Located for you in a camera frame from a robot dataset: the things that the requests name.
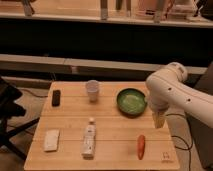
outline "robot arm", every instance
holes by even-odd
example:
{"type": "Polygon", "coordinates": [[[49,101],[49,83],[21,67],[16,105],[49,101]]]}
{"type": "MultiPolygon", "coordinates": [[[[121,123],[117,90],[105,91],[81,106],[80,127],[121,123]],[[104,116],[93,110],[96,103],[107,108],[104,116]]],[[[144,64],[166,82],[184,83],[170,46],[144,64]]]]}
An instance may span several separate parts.
{"type": "Polygon", "coordinates": [[[175,62],[151,74],[146,80],[149,107],[158,114],[174,104],[213,128],[213,96],[184,85],[186,79],[186,68],[175,62]]]}

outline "green bowl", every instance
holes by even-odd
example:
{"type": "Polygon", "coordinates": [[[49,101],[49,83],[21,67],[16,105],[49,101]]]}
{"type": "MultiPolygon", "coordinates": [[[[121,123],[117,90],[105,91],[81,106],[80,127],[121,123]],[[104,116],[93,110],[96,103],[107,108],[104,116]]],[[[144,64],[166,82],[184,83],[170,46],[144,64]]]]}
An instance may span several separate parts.
{"type": "Polygon", "coordinates": [[[126,116],[137,117],[144,112],[147,103],[144,93],[134,88],[127,88],[117,95],[117,105],[126,116]]]}

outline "black chair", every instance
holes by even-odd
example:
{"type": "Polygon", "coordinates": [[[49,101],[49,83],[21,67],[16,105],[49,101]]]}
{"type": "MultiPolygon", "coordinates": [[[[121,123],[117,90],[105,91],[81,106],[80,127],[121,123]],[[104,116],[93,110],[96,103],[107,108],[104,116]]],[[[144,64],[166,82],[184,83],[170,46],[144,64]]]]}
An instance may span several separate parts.
{"type": "Polygon", "coordinates": [[[26,113],[26,110],[22,106],[13,102],[21,96],[22,93],[18,89],[11,86],[0,77],[0,148],[6,146],[21,159],[25,160],[26,154],[13,145],[10,142],[10,138],[36,124],[39,118],[7,131],[8,119],[13,116],[24,116],[26,113]]]}

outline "bottle cap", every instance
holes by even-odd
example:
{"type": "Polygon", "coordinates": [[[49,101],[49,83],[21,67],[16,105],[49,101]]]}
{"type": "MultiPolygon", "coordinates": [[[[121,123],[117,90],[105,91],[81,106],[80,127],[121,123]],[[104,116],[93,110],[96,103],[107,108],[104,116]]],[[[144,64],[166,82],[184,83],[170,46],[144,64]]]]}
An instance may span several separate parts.
{"type": "Polygon", "coordinates": [[[90,123],[90,124],[94,124],[94,123],[95,123],[95,119],[94,119],[94,118],[92,118],[92,117],[91,117],[91,118],[89,118],[89,123],[90,123]]]}

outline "wooden table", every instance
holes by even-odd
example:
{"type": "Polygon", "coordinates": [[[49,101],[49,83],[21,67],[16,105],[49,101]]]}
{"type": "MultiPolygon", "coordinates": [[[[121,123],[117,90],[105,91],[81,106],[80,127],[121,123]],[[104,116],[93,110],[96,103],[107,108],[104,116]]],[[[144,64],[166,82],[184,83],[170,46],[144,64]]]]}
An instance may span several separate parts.
{"type": "Polygon", "coordinates": [[[90,103],[85,82],[54,82],[43,107],[24,166],[30,170],[178,170],[179,162],[167,123],[155,129],[151,110],[137,119],[128,119],[116,106],[124,88],[147,94],[143,82],[100,82],[100,97],[90,103]],[[61,90],[60,107],[51,106],[52,90],[61,90]],[[84,129],[89,117],[96,121],[94,160],[81,156],[84,129]],[[57,152],[43,151],[45,131],[60,129],[57,152]],[[146,137],[143,160],[137,157],[137,138],[146,137]]]}

